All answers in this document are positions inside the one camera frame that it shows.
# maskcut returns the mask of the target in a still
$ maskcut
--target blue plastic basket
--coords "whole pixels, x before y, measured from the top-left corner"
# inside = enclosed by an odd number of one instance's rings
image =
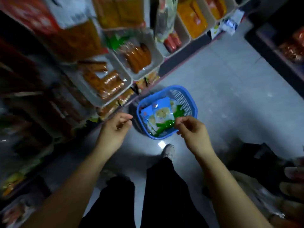
[[[137,118],[142,126],[143,131],[146,133],[146,135],[155,140],[162,140],[164,138],[168,138],[172,134],[176,133],[177,129],[171,128],[169,130],[166,130],[165,134],[163,134],[163,133],[161,134],[163,136],[159,136],[159,137],[152,136],[151,134],[148,133],[148,131],[146,130],[146,127],[144,126],[144,123],[140,116],[140,110],[151,105],[156,100],[162,99],[164,97],[176,99],[180,104],[183,105],[182,109],[184,109],[184,111],[185,111],[185,116],[191,115],[192,117],[197,118],[196,104],[195,104],[194,100],[192,99],[191,95],[189,94],[189,92],[182,86],[177,86],[177,85],[168,86],[168,87],[164,88],[162,91],[159,91],[157,93],[154,93],[154,94],[144,98],[143,100],[141,100],[139,102],[139,104],[137,106],[137,110],[136,110]]]

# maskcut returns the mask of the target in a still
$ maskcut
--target gray floor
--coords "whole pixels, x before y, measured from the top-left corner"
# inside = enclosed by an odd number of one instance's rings
[[[198,119],[206,124],[217,153],[226,154],[233,141],[241,139],[248,143],[266,142],[284,158],[301,156],[304,101],[246,42],[244,34],[250,27],[251,24],[245,20],[234,36],[225,34],[198,52],[155,90],[177,84],[190,92],[198,107]],[[97,135],[98,132],[92,134],[83,146],[44,169],[42,175],[52,190],[92,150]],[[146,169],[157,161],[157,155],[168,143],[176,147],[174,167],[188,184],[193,203],[210,227],[218,227],[210,203],[201,193],[203,173],[182,138],[175,134],[156,141],[132,128],[121,149],[107,163],[107,168],[123,172],[135,183],[137,227],[141,221]],[[101,179],[90,205],[97,199],[102,186]]]

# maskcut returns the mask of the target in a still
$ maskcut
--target leg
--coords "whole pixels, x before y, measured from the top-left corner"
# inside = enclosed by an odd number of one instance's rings
[[[172,148],[173,146],[168,145],[165,149]],[[160,227],[160,225],[185,228],[208,227],[205,219],[192,203],[187,184],[175,172],[172,161],[168,157],[147,170],[142,211],[141,228]]]
[[[130,227],[134,222],[134,184],[122,177],[107,182],[79,227]]]

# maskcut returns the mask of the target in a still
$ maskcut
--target white label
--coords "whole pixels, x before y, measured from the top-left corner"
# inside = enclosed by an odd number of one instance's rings
[[[45,0],[61,29],[86,22],[90,16],[86,0]]]

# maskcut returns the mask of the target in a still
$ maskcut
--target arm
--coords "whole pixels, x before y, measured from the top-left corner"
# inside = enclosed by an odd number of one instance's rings
[[[119,149],[132,125],[129,114],[118,113],[102,127],[92,153],[70,178],[35,212],[22,228],[78,227],[91,197],[99,173]]]
[[[222,228],[272,228],[216,156],[205,125],[187,116],[176,119],[178,134],[201,165]]]

